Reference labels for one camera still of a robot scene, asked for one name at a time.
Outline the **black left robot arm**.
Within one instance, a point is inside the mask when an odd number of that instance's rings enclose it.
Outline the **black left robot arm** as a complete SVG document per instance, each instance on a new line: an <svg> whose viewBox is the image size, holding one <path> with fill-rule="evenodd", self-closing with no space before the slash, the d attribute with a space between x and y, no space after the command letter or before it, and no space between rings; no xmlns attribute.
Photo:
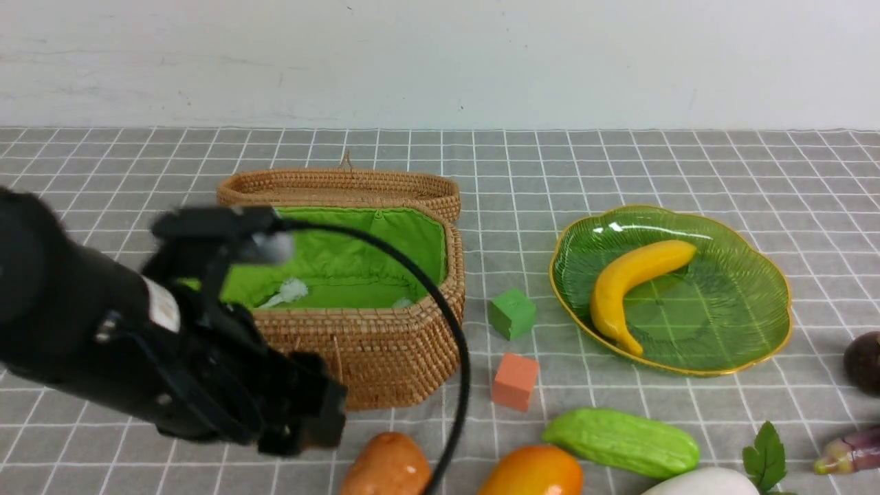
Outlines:
<svg viewBox="0 0 880 495"><path fill-rule="evenodd" d="M230 264L290 257L280 214L185 207L152 232L162 245L137 272L73 241L37 195L2 188L2 364L180 441L337 448L348 391L324 358L274 350L248 308L219 298Z"/></svg>

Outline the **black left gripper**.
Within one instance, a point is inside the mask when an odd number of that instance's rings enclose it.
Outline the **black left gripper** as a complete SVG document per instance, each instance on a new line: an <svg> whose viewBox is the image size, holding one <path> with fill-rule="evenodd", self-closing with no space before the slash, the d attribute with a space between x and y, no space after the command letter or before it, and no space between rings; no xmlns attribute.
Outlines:
<svg viewBox="0 0 880 495"><path fill-rule="evenodd" d="M348 389L314 352L273 351L242 304L219 320L198 302L148 308L148 420L167 437L258 444L269 457L336 449Z"/></svg>

